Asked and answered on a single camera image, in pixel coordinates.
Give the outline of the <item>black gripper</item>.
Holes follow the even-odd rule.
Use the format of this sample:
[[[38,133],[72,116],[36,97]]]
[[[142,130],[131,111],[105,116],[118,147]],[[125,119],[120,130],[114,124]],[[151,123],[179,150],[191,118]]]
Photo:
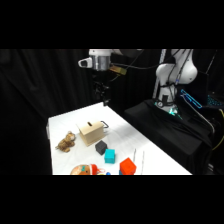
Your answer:
[[[93,71],[92,77],[93,77],[93,89],[96,99],[103,100],[103,106],[106,105],[109,106],[111,98],[110,97],[108,98],[109,84],[107,73],[103,71]]]

